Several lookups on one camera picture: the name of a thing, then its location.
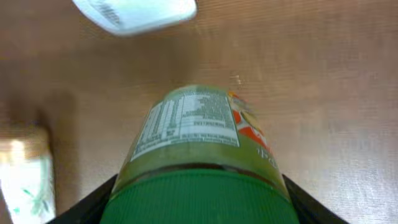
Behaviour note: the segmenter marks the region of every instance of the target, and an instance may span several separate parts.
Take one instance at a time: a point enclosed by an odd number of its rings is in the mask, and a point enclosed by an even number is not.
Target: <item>wooden table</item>
[[[151,104],[234,90],[282,172],[352,223],[398,223],[398,2],[198,0],[190,21],[113,37],[72,1],[0,2],[0,93],[49,126],[58,212],[117,173]]]

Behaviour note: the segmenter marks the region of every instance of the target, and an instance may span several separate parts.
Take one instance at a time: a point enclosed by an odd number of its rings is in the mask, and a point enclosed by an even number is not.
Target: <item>green lid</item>
[[[268,184],[211,169],[168,172],[126,186],[101,224],[299,223],[290,201]]]

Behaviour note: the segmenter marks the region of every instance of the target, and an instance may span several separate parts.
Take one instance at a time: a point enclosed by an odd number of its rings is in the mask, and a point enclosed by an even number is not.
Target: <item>white nutrition label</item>
[[[217,142],[239,147],[226,95],[190,92],[154,106],[131,160],[154,149],[181,142]]]

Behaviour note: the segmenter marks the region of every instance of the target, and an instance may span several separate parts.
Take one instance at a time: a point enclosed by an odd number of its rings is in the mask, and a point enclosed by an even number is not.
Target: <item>black object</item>
[[[117,175],[48,224],[99,224]],[[347,223],[283,175],[300,223]]]

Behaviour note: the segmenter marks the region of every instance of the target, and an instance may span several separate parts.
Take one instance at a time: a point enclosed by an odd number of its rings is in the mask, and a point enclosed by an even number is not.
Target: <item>white object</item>
[[[82,13],[106,31],[129,35],[195,16],[195,0],[73,0]]]

